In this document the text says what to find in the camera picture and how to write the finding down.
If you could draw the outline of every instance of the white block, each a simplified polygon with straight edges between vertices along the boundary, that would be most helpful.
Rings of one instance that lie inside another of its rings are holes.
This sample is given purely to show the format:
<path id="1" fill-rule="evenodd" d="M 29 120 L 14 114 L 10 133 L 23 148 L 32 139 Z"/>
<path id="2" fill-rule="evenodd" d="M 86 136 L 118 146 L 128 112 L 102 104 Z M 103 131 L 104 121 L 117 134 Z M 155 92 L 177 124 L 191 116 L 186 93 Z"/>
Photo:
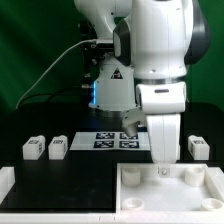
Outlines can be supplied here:
<path id="1" fill-rule="evenodd" d="M 194 160 L 209 160 L 210 147 L 202 137 L 190 136 L 188 138 L 188 150 Z"/>
<path id="2" fill-rule="evenodd" d="M 24 160 L 38 160 L 45 150 L 45 137 L 40 135 L 31 137 L 23 146 Z"/>
<path id="3" fill-rule="evenodd" d="M 0 204 L 15 183 L 14 167 L 3 167 L 0 170 Z"/>
<path id="4" fill-rule="evenodd" d="M 67 137 L 64 135 L 54 137 L 48 147 L 48 150 L 50 160 L 63 160 L 68 150 Z"/>

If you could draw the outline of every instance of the green background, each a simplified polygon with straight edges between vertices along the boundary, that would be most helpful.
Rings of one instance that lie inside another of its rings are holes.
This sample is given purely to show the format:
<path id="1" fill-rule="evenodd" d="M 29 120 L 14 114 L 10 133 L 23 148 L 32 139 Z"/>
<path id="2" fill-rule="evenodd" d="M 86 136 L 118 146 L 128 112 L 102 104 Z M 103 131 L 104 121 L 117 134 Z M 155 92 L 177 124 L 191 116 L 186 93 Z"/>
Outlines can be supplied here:
<path id="1" fill-rule="evenodd" d="M 212 43 L 206 56 L 189 70 L 188 99 L 224 110 L 224 0 L 200 0 L 200 5 Z M 0 0 L 0 121 L 51 63 L 80 41 L 80 18 L 73 0 Z M 81 80 L 82 57 L 73 51 L 32 94 L 53 93 Z"/>

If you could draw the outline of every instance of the black table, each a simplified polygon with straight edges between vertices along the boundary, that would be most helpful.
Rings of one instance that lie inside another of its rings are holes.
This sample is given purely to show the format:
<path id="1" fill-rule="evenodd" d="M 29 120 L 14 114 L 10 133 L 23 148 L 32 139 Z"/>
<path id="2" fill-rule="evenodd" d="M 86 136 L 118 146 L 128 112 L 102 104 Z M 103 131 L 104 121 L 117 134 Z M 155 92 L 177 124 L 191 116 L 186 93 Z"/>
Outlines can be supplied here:
<path id="1" fill-rule="evenodd" d="M 31 136 L 66 135 L 69 146 L 77 131 L 121 131 L 121 121 L 95 117 L 81 104 L 27 104 L 0 127 L 0 167 L 15 167 L 16 184 L 0 212 L 115 212 L 116 166 L 119 162 L 149 163 L 148 151 L 68 151 L 63 161 L 49 161 L 45 150 L 38 161 L 24 161 L 22 146 Z M 189 135 L 210 145 L 208 166 L 224 168 L 224 113 L 211 104 L 187 105 L 181 124 L 181 163 L 193 161 Z"/>

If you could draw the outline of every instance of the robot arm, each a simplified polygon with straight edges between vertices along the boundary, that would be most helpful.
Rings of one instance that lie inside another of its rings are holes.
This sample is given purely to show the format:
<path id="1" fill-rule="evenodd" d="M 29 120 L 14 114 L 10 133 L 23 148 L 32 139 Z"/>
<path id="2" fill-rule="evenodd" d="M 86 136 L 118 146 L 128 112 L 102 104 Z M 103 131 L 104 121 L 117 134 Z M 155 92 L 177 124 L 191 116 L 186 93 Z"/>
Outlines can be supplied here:
<path id="1" fill-rule="evenodd" d="M 74 0 L 76 8 L 92 23 L 98 39 L 112 39 L 115 17 L 126 17 L 132 0 Z"/>
<path id="2" fill-rule="evenodd" d="M 113 40 L 115 58 L 134 68 L 140 107 L 124 115 L 126 133 L 136 135 L 138 122 L 146 121 L 153 161 L 175 163 L 186 100 L 181 80 L 186 65 L 196 63 L 210 44 L 198 0 L 75 0 L 75 4 L 94 25 L 98 39 Z M 116 26 L 115 17 L 126 18 Z"/>

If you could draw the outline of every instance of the cable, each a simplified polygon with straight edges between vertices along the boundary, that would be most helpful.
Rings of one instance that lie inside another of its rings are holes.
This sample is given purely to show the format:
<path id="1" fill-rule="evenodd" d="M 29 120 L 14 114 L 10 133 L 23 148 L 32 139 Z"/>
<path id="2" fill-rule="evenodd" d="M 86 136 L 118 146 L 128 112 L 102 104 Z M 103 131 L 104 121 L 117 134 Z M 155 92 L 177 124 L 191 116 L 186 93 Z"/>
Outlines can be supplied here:
<path id="1" fill-rule="evenodd" d="M 63 92 L 65 93 L 68 90 L 72 90 L 72 89 L 81 89 L 81 86 L 72 86 L 72 87 L 67 87 L 67 88 L 58 90 L 57 92 L 51 94 L 51 96 L 45 101 L 45 103 L 51 102 L 56 96 L 60 95 Z"/>
<path id="2" fill-rule="evenodd" d="M 30 95 L 28 97 L 25 97 L 21 100 L 20 104 L 19 104 L 19 107 L 27 100 L 31 99 L 31 98 L 34 98 L 34 97 L 39 97 L 39 96 L 48 96 L 47 100 L 45 102 L 50 102 L 53 98 L 57 97 L 57 96 L 69 96 L 69 95 L 74 95 L 74 94 L 67 94 L 66 92 L 68 90 L 72 90 L 74 88 L 80 88 L 79 86 L 72 86 L 72 87 L 67 87 L 67 88 L 64 88 L 64 89 L 61 89 L 61 90 L 58 90 L 57 92 L 55 93 L 39 93 L 39 94 L 33 94 L 33 95 Z"/>
<path id="3" fill-rule="evenodd" d="M 38 85 L 38 83 L 48 74 L 48 72 L 71 50 L 73 50 L 74 48 L 78 47 L 81 44 L 84 43 L 91 43 L 91 42 L 95 42 L 96 39 L 93 40 L 85 40 L 85 41 L 81 41 L 76 45 L 73 45 L 72 47 L 68 48 L 64 53 L 61 54 L 61 56 L 59 56 L 54 63 L 41 75 L 41 77 L 33 84 L 33 86 L 31 86 L 30 89 L 28 89 L 23 96 L 19 99 L 18 103 L 16 104 L 16 109 L 18 109 L 21 101 Z"/>

